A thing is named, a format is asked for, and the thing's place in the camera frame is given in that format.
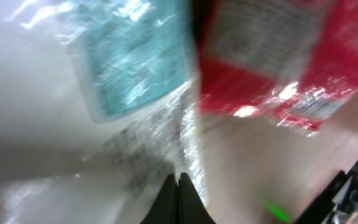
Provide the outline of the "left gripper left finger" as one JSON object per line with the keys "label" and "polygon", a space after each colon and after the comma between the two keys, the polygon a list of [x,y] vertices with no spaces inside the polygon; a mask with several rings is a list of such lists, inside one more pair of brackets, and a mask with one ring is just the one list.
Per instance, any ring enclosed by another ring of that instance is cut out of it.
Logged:
{"label": "left gripper left finger", "polygon": [[176,224],[177,183],[174,174],[164,180],[149,212],[140,224]]}

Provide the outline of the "beige snack bag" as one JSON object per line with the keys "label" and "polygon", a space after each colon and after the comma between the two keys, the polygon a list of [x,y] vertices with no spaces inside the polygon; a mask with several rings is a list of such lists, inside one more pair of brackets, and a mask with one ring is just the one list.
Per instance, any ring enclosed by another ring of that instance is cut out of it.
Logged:
{"label": "beige snack bag", "polygon": [[0,223],[139,223],[207,201],[189,1],[0,1]]}

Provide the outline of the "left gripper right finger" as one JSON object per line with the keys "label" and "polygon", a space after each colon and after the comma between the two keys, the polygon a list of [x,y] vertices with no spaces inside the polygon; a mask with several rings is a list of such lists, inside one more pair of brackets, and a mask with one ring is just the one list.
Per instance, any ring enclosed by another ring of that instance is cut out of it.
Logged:
{"label": "left gripper right finger", "polygon": [[181,173],[178,182],[177,215],[180,224],[216,224],[187,173]]}

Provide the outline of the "red snack bag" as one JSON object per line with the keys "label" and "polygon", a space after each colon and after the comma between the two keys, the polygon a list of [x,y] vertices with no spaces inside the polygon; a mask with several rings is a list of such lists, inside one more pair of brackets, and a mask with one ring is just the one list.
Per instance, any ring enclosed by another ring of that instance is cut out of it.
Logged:
{"label": "red snack bag", "polygon": [[198,42],[201,108],[311,133],[358,92],[358,0],[218,0]]}

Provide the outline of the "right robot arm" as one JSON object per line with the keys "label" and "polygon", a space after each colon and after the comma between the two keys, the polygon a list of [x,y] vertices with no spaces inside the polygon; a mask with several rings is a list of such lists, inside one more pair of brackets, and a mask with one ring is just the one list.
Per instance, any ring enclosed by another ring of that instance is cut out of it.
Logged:
{"label": "right robot arm", "polygon": [[358,224],[358,161],[349,172],[340,171],[295,221],[272,202],[265,208],[279,223]]}

